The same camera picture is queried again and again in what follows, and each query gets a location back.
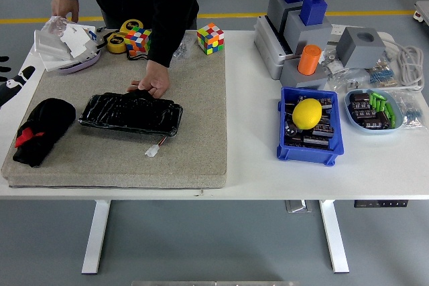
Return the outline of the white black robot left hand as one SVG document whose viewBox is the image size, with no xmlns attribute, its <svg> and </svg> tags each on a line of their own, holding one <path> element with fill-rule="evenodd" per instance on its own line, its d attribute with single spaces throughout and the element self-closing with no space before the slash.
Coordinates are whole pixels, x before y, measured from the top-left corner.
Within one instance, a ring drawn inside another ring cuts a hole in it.
<svg viewBox="0 0 429 286">
<path fill-rule="evenodd" d="M 13 78 L 8 79 L 1 76 L 1 106 L 11 100 L 23 88 L 35 70 L 34 66 L 28 66 Z"/>
</svg>

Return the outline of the person's left hand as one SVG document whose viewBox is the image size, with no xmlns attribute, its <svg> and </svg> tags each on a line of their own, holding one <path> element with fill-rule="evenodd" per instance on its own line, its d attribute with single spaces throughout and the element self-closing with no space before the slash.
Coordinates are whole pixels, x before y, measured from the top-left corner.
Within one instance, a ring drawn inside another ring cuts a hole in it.
<svg viewBox="0 0 429 286">
<path fill-rule="evenodd" d="M 161 98 L 170 87 L 168 69 L 152 60 L 147 61 L 145 76 L 140 80 L 133 80 L 127 92 L 146 90 L 154 98 Z"/>
</svg>

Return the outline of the person's right hand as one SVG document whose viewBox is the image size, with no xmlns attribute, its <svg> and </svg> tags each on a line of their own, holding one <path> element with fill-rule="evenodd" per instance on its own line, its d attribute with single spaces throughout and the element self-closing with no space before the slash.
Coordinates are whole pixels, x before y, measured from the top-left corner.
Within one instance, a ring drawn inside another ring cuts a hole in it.
<svg viewBox="0 0 429 286">
<path fill-rule="evenodd" d="M 78 22 L 79 2 L 78 0 L 52 0 L 52 16 L 66 17 L 71 14 L 71 21 Z"/>
</svg>

